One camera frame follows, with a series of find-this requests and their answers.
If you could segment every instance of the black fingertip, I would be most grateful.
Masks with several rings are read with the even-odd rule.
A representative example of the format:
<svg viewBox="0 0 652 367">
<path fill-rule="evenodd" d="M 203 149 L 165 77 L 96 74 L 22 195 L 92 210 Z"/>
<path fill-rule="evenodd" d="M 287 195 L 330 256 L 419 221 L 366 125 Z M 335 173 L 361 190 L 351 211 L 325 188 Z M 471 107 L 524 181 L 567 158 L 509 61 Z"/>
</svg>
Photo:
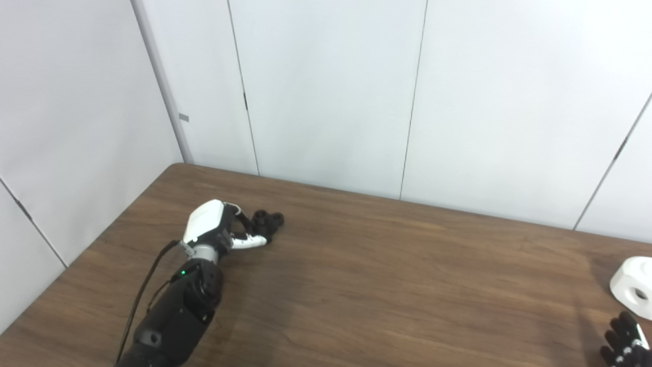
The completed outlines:
<svg viewBox="0 0 652 367">
<path fill-rule="evenodd" d="M 628 332 L 631 332 L 634 335 L 638 335 L 638 328 L 636 328 L 636 325 L 638 325 L 638 323 L 636 322 L 636 320 L 634 319 L 631 313 L 627 311 L 622 311 L 618 318 L 620 319 L 620 322 L 623 324 L 623 326 L 627 329 Z"/>
<path fill-rule="evenodd" d="M 623 344 L 621 343 L 620 339 L 618 338 L 618 335 L 616 335 L 615 332 L 608 330 L 607 332 L 604 333 L 604 338 L 607 339 L 607 342 L 611 346 L 611 348 L 614 350 L 616 354 L 620 354 L 623 350 Z"/>
<path fill-rule="evenodd" d="M 604 359 L 605 363 L 607 363 L 607 366 L 615 366 L 615 354 L 611 348 L 604 345 L 600 348 L 600 355 L 602 356 L 602 359 Z"/>
<path fill-rule="evenodd" d="M 609 325 L 618 336 L 627 337 L 627 329 L 619 319 L 612 319 Z"/>
</svg>

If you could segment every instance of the robotic arm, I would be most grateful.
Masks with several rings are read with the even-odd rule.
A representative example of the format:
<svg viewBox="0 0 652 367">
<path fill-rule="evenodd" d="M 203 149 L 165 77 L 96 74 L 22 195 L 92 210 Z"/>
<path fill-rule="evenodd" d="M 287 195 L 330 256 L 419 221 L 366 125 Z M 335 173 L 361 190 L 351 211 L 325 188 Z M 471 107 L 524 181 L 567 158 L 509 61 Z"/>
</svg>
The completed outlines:
<svg viewBox="0 0 652 367">
<path fill-rule="evenodd" d="M 242 223 L 244 232 L 231 231 L 234 219 Z M 185 363 L 222 298 L 219 259 L 231 249 L 270 243 L 283 224 L 280 213 L 258 210 L 249 219 L 237 205 L 219 200 L 195 209 L 183 240 L 178 242 L 188 260 L 172 275 L 166 291 L 136 327 L 134 343 L 118 356 L 116 367 L 178 367 Z"/>
</svg>

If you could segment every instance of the white object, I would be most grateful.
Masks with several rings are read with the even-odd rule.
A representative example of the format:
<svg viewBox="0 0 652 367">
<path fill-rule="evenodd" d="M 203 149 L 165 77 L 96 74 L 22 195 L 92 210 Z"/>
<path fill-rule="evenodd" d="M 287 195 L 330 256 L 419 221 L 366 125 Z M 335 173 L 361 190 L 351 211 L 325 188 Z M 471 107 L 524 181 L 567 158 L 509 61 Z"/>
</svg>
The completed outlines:
<svg viewBox="0 0 652 367">
<path fill-rule="evenodd" d="M 258 174 L 227 0 L 136 0 L 193 163 Z"/>
<path fill-rule="evenodd" d="M 642 0 L 429 2 L 402 198 L 573 228 L 650 94 L 650 18 Z"/>
<path fill-rule="evenodd" d="M 63 264 L 48 247 L 0 184 L 0 334 L 64 270 Z"/>
<path fill-rule="evenodd" d="M 0 11 L 0 175 L 70 264 L 181 160 L 129 1 Z"/>
<path fill-rule="evenodd" d="M 231 1 L 262 176 L 398 198 L 425 5 Z"/>
<path fill-rule="evenodd" d="M 652 106 L 587 209 L 579 231 L 652 243 Z"/>
<path fill-rule="evenodd" d="M 213 199 L 203 203 L 199 208 L 190 213 L 183 242 L 190 243 L 204 233 L 216 229 L 222 222 L 224 203 Z"/>
<path fill-rule="evenodd" d="M 614 297 L 636 315 L 652 320 L 652 257 L 630 257 L 609 286 Z"/>
</svg>

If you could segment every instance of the wooden table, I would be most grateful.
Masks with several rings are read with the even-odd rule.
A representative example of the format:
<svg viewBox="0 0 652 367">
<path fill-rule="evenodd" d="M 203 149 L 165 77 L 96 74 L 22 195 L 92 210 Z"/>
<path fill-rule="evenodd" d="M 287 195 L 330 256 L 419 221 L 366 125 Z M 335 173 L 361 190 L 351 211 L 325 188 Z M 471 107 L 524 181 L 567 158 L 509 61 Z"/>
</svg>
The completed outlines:
<svg viewBox="0 0 652 367">
<path fill-rule="evenodd" d="M 187 366 L 602 366 L 623 309 L 608 280 L 652 256 L 649 244 L 173 165 L 0 336 L 0 364 L 112 366 L 155 255 L 213 198 L 286 225 L 221 262 L 223 301 Z M 144 302 L 184 259 L 171 251 Z"/>
</svg>

